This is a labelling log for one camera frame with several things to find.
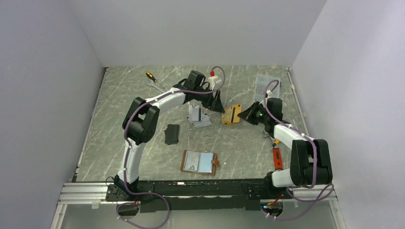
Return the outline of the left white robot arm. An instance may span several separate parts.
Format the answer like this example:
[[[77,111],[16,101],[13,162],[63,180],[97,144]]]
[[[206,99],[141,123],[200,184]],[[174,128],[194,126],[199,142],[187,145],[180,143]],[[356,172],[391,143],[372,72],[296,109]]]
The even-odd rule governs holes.
[[[182,79],[169,90],[152,98],[137,97],[124,118],[124,157],[114,185],[124,200],[132,200],[138,193],[139,166],[146,143],[149,142],[157,128],[159,116],[177,106],[195,100],[201,102],[208,110],[224,113],[219,88],[204,88],[205,76],[192,70],[186,79]]]

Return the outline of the brown leather card holder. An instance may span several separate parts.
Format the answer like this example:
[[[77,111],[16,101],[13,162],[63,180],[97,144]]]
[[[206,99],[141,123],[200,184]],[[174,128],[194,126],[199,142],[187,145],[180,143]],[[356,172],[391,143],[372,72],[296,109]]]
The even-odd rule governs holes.
[[[210,175],[210,176],[213,176],[216,173],[216,168],[220,166],[220,162],[217,159],[217,154],[213,153],[213,152],[199,152],[200,161],[199,161],[198,171],[197,172],[185,171],[183,168],[184,168],[184,161],[185,161],[187,151],[188,150],[184,150],[184,152],[183,152],[181,166],[180,166],[181,172],[201,174],[201,175]]]

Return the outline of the gold card stack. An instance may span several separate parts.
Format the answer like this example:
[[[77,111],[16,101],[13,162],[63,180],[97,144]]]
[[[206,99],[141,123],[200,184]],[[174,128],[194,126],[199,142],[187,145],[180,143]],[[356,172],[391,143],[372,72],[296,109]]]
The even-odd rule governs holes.
[[[222,124],[223,125],[234,125],[240,122],[240,117],[238,116],[242,111],[242,106],[240,104],[234,104],[225,109],[225,113],[222,114]]]

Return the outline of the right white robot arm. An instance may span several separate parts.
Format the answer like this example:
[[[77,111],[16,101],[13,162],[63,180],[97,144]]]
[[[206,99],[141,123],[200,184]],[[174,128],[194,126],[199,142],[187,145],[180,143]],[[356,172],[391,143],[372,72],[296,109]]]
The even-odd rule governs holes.
[[[263,124],[265,131],[291,151],[290,167],[270,173],[263,185],[269,198],[281,193],[282,187],[328,185],[332,182],[329,146],[324,139],[314,139],[283,120],[282,100],[269,98],[266,103],[254,102],[238,117],[250,124]]]

